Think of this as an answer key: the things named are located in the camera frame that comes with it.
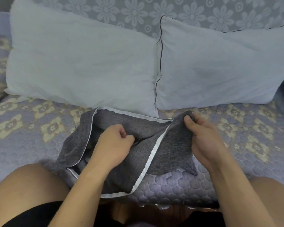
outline pillow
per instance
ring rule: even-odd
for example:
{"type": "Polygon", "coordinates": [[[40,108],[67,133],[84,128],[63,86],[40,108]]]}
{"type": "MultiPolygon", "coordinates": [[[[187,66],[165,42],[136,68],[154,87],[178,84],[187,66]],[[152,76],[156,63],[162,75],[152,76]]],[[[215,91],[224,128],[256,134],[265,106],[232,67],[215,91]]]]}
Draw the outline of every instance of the pillow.
{"type": "Polygon", "coordinates": [[[221,33],[163,16],[156,107],[268,103],[284,80],[284,26],[221,33]]]}
{"type": "Polygon", "coordinates": [[[31,0],[14,1],[11,30],[8,94],[158,117],[153,38],[31,0]]]}

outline forearm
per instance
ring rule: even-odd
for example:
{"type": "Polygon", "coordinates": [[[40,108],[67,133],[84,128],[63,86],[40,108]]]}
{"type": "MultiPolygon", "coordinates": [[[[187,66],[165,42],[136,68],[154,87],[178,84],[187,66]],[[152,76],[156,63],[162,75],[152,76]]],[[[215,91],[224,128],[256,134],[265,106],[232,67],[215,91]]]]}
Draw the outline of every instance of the forearm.
{"type": "Polygon", "coordinates": [[[227,227],[276,227],[240,166],[229,156],[210,171],[227,227]]]}
{"type": "Polygon", "coordinates": [[[49,227],[92,227],[106,176],[97,168],[83,170],[49,227]]]}

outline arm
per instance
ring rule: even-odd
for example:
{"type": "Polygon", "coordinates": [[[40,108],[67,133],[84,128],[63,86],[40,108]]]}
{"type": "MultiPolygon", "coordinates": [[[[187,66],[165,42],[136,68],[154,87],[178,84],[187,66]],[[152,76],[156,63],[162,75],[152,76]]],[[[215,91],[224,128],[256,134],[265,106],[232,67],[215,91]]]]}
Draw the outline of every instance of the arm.
{"type": "Polygon", "coordinates": [[[103,183],[109,172],[128,155],[134,142],[122,125],[103,132],[91,160],[62,203],[49,227],[92,227],[94,225],[103,183]]]}
{"type": "Polygon", "coordinates": [[[276,227],[240,166],[228,152],[215,127],[199,115],[185,125],[193,135],[192,151],[207,168],[227,227],[276,227]]]}

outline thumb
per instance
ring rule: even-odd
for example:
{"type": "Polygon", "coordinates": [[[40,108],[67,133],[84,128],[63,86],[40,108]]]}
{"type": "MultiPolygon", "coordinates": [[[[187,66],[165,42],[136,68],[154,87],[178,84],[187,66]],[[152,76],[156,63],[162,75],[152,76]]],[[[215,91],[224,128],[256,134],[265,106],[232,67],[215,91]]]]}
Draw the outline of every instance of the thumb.
{"type": "Polygon", "coordinates": [[[202,129],[202,126],[196,124],[188,115],[184,117],[184,124],[191,132],[195,134],[199,133],[200,129],[202,129]]]}
{"type": "Polygon", "coordinates": [[[125,141],[126,141],[130,146],[132,146],[133,143],[134,143],[134,141],[135,141],[135,137],[132,136],[132,135],[127,135],[127,136],[125,137],[125,141]]]}

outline leg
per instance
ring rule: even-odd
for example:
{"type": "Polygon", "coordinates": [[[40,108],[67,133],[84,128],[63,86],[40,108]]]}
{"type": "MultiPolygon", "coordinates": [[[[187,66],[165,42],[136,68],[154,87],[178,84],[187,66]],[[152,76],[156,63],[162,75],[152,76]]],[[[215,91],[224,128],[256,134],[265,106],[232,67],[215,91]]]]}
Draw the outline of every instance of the leg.
{"type": "Polygon", "coordinates": [[[266,177],[250,181],[278,227],[284,227],[284,185],[266,177]]]}
{"type": "Polygon", "coordinates": [[[63,201],[68,186],[40,164],[22,166],[0,183],[0,227],[26,210],[63,201]]]}

